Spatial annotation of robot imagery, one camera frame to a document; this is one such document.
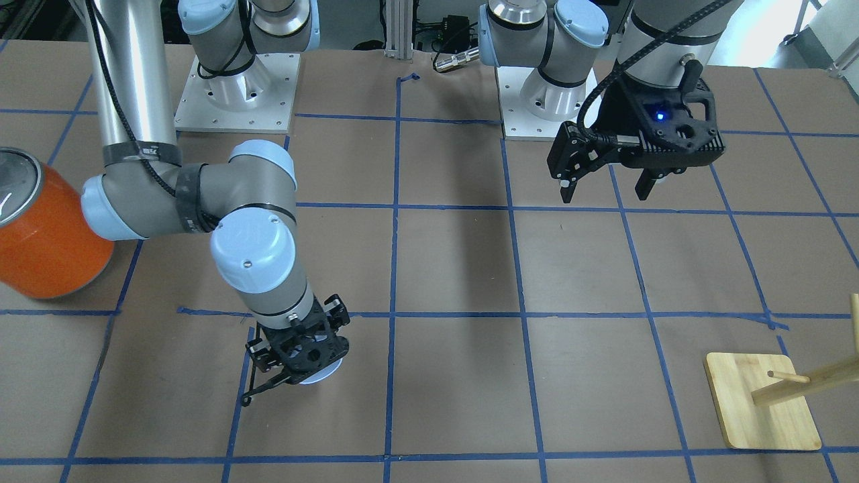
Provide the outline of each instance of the orange container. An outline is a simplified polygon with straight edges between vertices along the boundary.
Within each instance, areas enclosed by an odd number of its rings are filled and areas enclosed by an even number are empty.
[[[0,148],[0,281],[27,297],[60,297],[96,278],[112,253],[55,169]]]

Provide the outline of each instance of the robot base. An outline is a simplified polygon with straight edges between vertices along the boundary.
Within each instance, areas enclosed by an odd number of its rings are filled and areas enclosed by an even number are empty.
[[[198,60],[195,57],[176,109],[176,130],[289,133],[301,56],[297,53],[266,53],[259,55],[259,61],[273,76],[272,88],[263,94],[265,98],[259,99],[254,108],[229,111],[216,106],[208,98],[206,81],[197,75]]]
[[[533,115],[525,105],[526,100],[521,95],[522,85],[533,71],[531,67],[498,67],[498,100],[501,103],[501,115],[504,123],[504,138],[513,141],[551,141],[557,134],[560,121],[547,120]],[[588,92],[596,87],[596,75],[591,70],[585,86]],[[596,121],[600,111],[600,98],[588,109],[585,116],[585,126]],[[571,116],[576,121],[578,110]]]

